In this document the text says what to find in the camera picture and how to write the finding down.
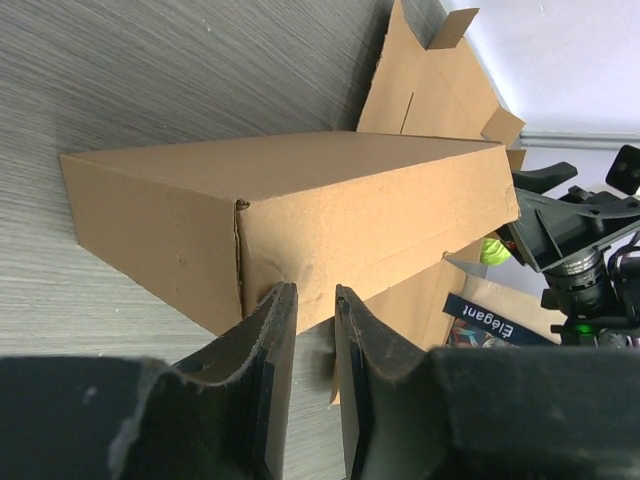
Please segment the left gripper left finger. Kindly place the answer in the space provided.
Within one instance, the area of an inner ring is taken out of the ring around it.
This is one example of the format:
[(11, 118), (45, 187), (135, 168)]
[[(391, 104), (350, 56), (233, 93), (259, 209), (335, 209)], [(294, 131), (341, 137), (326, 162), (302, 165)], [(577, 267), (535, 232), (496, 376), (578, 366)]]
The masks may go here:
[(239, 324), (167, 364), (5, 356), (5, 479), (279, 479), (297, 290), (280, 283)]

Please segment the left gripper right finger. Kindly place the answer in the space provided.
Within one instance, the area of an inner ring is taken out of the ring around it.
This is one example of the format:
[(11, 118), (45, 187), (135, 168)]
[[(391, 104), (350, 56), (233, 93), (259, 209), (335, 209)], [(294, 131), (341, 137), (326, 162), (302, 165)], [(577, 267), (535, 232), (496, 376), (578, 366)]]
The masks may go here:
[(635, 479), (639, 357), (527, 347), (423, 351), (338, 286), (350, 479)]

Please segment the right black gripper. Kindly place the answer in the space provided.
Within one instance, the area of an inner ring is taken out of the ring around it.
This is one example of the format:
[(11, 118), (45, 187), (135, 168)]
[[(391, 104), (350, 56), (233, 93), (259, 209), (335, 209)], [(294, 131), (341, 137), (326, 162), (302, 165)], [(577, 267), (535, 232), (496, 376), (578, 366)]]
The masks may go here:
[(639, 200), (609, 192), (582, 196), (577, 203), (546, 193), (578, 175), (567, 162), (511, 172), (519, 218), (504, 226), (504, 245), (522, 265), (542, 273), (590, 251), (606, 250), (639, 230)]

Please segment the brown cardboard box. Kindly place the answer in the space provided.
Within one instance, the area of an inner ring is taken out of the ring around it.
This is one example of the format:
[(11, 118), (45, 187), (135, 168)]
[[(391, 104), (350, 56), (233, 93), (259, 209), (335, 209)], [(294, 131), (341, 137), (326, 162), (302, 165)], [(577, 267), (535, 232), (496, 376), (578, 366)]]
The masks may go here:
[(391, 160), (419, 146), (437, 160), (367, 181), (340, 223), (356, 254), (354, 288), (384, 323), (420, 349), (445, 343), (446, 297), (462, 290), (459, 261), (519, 213), (510, 178), (523, 157), (511, 147), (523, 121), (505, 109), (465, 34), (473, 8), (448, 13), (427, 44), (401, 2), (388, 29), (357, 129), (391, 134)]
[(79, 244), (221, 334), (278, 282), (298, 327), (368, 299), (519, 215), (504, 146), (312, 132), (64, 154)]

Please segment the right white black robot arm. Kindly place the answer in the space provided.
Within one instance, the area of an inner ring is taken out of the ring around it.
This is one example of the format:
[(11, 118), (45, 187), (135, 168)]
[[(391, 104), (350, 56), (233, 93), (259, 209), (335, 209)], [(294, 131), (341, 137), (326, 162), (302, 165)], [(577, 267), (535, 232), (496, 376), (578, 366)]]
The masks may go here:
[(497, 234), (521, 265), (544, 276), (540, 305), (565, 316), (551, 328), (562, 344), (632, 348), (639, 335), (639, 272), (622, 259), (639, 245), (632, 241), (611, 257), (605, 252), (638, 233), (639, 201), (578, 186), (559, 199), (548, 197), (576, 174), (566, 162), (513, 172), (520, 214)]

